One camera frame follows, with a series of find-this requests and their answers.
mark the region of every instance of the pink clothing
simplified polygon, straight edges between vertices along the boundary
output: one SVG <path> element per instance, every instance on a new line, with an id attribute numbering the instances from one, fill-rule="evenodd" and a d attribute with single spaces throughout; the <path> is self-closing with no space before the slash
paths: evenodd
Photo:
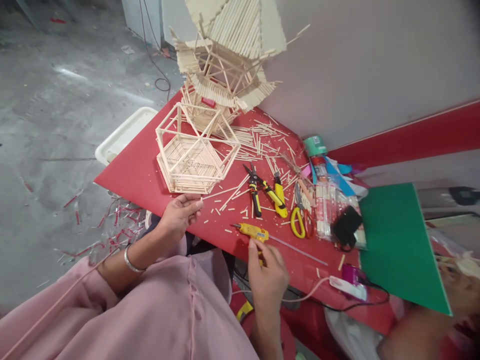
<path id="1" fill-rule="evenodd" d="M 81 259 L 0 320 L 0 358 L 89 270 Z M 9 359 L 258 359 L 231 292 L 219 249 L 157 262 L 122 299 L 93 271 Z"/>

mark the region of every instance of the yellow scissors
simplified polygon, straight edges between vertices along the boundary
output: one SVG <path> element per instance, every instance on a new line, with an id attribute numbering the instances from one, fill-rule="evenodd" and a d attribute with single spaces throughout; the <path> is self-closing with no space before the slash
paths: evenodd
<path id="1" fill-rule="evenodd" d="M 293 209 L 291 213 L 291 218 L 290 218 L 291 230 L 293 231 L 293 233 L 297 238 L 309 239 L 317 231 L 317 224 L 315 224 L 315 221 L 312 218 L 312 215 L 310 215 L 310 213 L 308 212 L 308 210 L 305 210 L 305 206 L 302 202 L 302 194 L 300 193 L 300 187 L 298 183 L 295 184 L 295 198 L 296 198 L 297 206 Z M 311 231 L 305 230 L 305 227 L 308 226 L 307 218 L 310 220 L 310 223 L 311 223 Z M 295 225 L 295 220 L 298 220 L 300 224 L 300 232 L 297 230 L 297 226 Z"/>

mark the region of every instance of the white wall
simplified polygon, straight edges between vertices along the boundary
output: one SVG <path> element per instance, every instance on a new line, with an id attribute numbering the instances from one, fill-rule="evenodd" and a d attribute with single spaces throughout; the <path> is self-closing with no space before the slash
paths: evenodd
<path id="1" fill-rule="evenodd" d="M 145 28 L 145 39 L 150 43 L 154 48 L 158 48 L 157 42 L 159 45 L 162 45 L 162 31 L 163 31 L 163 18 L 162 18 L 162 8 L 160 5 L 161 0 L 141 0 L 141 10 L 140 12 L 140 3 L 138 1 L 132 0 L 122 0 L 123 12 L 125 14 L 126 26 L 129 27 L 134 33 L 144 38 L 144 30 L 142 27 L 142 14 L 143 14 L 143 26 Z"/>
<path id="2" fill-rule="evenodd" d="M 190 18 L 184 0 L 161 0 L 161 7 L 163 13 L 163 34 L 167 43 L 171 45 L 174 43 L 170 34 L 170 27 L 173 28 L 179 39 L 184 41 L 195 40 L 197 28 Z"/>
<path id="3" fill-rule="evenodd" d="M 414 183 L 417 189 L 455 186 L 480 189 L 479 159 L 480 149 L 477 149 L 375 166 L 357 176 L 372 187 Z M 425 211 L 429 213 L 471 211 L 480 215 L 480 204 L 457 208 L 429 208 Z"/>
<path id="4" fill-rule="evenodd" d="M 182 0 L 162 0 L 185 40 Z M 284 81 L 260 107 L 334 149 L 480 97 L 480 12 L 466 0 L 277 0 L 287 40 L 266 65 Z"/>

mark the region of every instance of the wire cutter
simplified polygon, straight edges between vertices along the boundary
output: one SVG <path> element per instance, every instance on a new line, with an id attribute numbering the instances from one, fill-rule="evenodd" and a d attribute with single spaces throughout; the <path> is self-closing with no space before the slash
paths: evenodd
<path id="1" fill-rule="evenodd" d="M 296 198 L 296 207 L 291 212 L 290 218 L 290 226 L 291 230 L 295 234 L 297 238 L 300 239 L 310 239 L 315 235 L 317 231 L 317 224 L 315 223 L 312 215 L 305 209 L 305 206 L 302 202 L 302 194 L 300 192 L 299 184 L 295 184 L 295 198 Z M 300 232 L 297 230 L 297 226 L 295 225 L 295 220 L 298 220 L 300 223 Z M 308 231 L 308 221 L 311 223 L 311 231 Z"/>
<path id="2" fill-rule="evenodd" d="M 250 175 L 250 179 L 248 180 L 248 187 L 250 188 L 250 193 L 251 193 L 251 198 L 253 200 L 253 208 L 255 212 L 255 216 L 257 218 L 262 217 L 262 210 L 260 209 L 260 200 L 259 200 L 259 192 L 257 189 L 257 183 L 260 184 L 261 188 L 266 192 L 266 194 L 273 200 L 273 202 L 278 205 L 280 209 L 285 209 L 285 204 L 280 198 L 277 196 L 277 194 L 274 193 L 272 188 L 269 186 L 269 184 L 261 179 L 258 175 L 257 172 L 255 171 L 255 167 L 250 163 L 251 170 L 243 165 L 247 173 Z"/>
<path id="3" fill-rule="evenodd" d="M 273 180 L 275 181 L 275 194 L 283 203 L 285 203 L 284 187 L 282 186 L 282 182 L 280 180 L 280 173 L 278 171 L 275 172 Z M 286 207 L 280 208 L 280 206 L 278 206 L 277 204 L 275 204 L 275 211 L 283 219 L 285 219 L 289 215 L 289 211 Z"/>

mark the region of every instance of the hand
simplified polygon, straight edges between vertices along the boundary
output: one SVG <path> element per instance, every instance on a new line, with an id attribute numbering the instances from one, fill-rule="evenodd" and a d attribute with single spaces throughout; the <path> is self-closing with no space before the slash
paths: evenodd
<path id="1" fill-rule="evenodd" d="M 182 194 L 168 203 L 157 227 L 153 230 L 159 237 L 170 242 L 179 242 L 189 225 L 195 224 L 204 207 L 199 194 Z"/>
<path id="2" fill-rule="evenodd" d="M 260 266 L 257 247 L 262 251 L 266 266 Z M 248 245 L 248 280 L 257 313 L 280 312 L 282 298 L 289 285 L 289 272 L 280 251 L 261 241 L 250 239 Z"/>
<path id="3" fill-rule="evenodd" d="M 440 275 L 453 314 L 458 319 L 480 314 L 480 280 L 440 265 Z"/>

